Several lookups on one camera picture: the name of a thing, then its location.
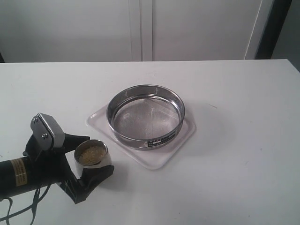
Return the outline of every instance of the white tray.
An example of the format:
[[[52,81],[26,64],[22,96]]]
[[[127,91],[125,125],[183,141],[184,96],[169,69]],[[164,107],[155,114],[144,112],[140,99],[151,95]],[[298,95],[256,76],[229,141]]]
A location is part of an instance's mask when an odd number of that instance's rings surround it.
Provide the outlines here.
[[[136,162],[149,170],[156,170],[162,167],[172,157],[172,155],[181,147],[181,145],[195,132],[196,125],[188,111],[183,120],[182,128],[179,134],[170,143],[154,150],[136,150],[130,148],[121,142],[113,134],[106,119],[107,105],[92,114],[87,124],[95,130],[104,134],[115,144],[121,147],[121,151],[133,158]]]

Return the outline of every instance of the metal sieve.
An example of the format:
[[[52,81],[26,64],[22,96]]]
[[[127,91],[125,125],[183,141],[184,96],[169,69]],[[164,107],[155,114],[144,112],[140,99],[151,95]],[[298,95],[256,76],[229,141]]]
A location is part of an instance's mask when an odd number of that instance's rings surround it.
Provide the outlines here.
[[[185,115],[180,97],[156,85],[139,85],[117,94],[106,116],[125,145],[148,150],[168,143],[179,133]]]

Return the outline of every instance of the black cylinder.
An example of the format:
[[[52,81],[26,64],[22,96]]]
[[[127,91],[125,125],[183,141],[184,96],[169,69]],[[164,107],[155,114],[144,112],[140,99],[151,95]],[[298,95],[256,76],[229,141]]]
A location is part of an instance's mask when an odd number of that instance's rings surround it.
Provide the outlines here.
[[[29,157],[0,162],[0,199],[32,191],[48,184],[43,172]]]

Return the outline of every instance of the table surface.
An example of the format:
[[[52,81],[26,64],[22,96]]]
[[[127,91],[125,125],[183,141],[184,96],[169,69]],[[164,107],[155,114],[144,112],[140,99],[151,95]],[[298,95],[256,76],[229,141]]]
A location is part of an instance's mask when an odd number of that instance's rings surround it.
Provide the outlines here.
[[[197,125],[156,171],[86,126],[138,84],[175,91]],[[287,60],[0,64],[0,160],[21,157],[31,118],[47,113],[66,133],[106,142],[115,172],[78,205],[52,185],[34,224],[298,225],[299,102],[300,74]],[[32,198],[13,197],[12,212]],[[0,202],[1,217],[7,209]],[[11,224],[30,221],[27,212]]]

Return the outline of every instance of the rice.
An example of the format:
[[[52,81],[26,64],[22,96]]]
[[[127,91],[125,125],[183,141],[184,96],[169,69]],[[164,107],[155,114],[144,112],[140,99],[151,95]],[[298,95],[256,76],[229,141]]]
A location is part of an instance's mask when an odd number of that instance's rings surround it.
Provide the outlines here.
[[[106,150],[102,147],[89,147],[85,149],[80,155],[78,161],[80,164],[93,165],[106,155]]]

